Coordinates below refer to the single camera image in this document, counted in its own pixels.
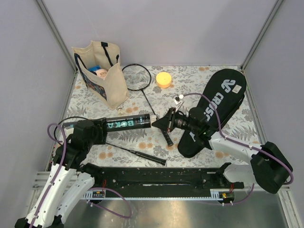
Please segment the white feather shuttlecock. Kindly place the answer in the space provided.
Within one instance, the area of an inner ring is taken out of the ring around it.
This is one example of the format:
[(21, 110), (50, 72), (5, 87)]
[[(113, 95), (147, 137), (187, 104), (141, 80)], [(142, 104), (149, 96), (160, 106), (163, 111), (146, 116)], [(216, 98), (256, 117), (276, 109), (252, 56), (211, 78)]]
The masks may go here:
[(150, 121), (151, 121), (151, 122), (157, 121), (157, 116), (156, 116), (156, 115), (151, 115), (151, 116), (150, 116)]
[(124, 115), (125, 115), (125, 112), (124, 112), (123, 108), (121, 108), (121, 107), (119, 107), (119, 108), (117, 109), (117, 112), (118, 112), (118, 115), (119, 115), (119, 116), (124, 116)]

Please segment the black shuttlecock tube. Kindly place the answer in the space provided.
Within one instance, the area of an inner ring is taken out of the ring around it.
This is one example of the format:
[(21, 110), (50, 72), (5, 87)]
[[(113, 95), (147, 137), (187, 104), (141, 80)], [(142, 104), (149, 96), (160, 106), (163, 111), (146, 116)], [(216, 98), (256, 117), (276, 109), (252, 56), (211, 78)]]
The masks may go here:
[(80, 120), (77, 122), (63, 123), (64, 128), (93, 127), (94, 129), (105, 130), (106, 132), (117, 132), (151, 127), (149, 114), (138, 114), (123, 117), (100, 118), (92, 120)]

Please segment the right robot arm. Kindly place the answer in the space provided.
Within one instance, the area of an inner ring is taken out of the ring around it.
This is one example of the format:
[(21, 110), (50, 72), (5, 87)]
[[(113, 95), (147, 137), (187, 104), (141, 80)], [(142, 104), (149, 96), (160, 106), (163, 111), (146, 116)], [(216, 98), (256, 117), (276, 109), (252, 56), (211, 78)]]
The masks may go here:
[(189, 131), (200, 146), (228, 153), (244, 161), (244, 165), (228, 164), (223, 167), (223, 172), (216, 176), (216, 182), (222, 188), (227, 188), (233, 182), (252, 183), (275, 194), (283, 185), (294, 180), (291, 165), (275, 144), (267, 142), (254, 146), (228, 137), (222, 133), (220, 126), (213, 127), (209, 124), (200, 108), (190, 109), (188, 115), (170, 108), (152, 126), (167, 132), (172, 132), (175, 128)]

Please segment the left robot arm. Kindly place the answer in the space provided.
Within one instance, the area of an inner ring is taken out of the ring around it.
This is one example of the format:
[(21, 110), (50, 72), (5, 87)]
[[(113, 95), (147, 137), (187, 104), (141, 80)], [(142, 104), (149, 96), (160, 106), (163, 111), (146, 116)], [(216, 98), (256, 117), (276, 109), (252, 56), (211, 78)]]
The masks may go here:
[(93, 145), (105, 143), (105, 118), (78, 121), (73, 132), (64, 135), (56, 150), (48, 180), (29, 214), (17, 220), (17, 228), (62, 228), (82, 196), (103, 183), (101, 168), (81, 166)]

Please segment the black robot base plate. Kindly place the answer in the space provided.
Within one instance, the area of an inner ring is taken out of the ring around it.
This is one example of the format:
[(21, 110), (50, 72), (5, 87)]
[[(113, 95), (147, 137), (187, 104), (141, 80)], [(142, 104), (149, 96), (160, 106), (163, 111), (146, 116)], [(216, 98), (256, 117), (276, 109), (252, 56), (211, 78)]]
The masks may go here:
[(220, 168), (134, 168), (82, 165), (95, 179), (94, 187), (106, 187), (125, 198), (186, 198), (211, 197), (211, 190), (243, 189), (241, 182), (231, 183)]

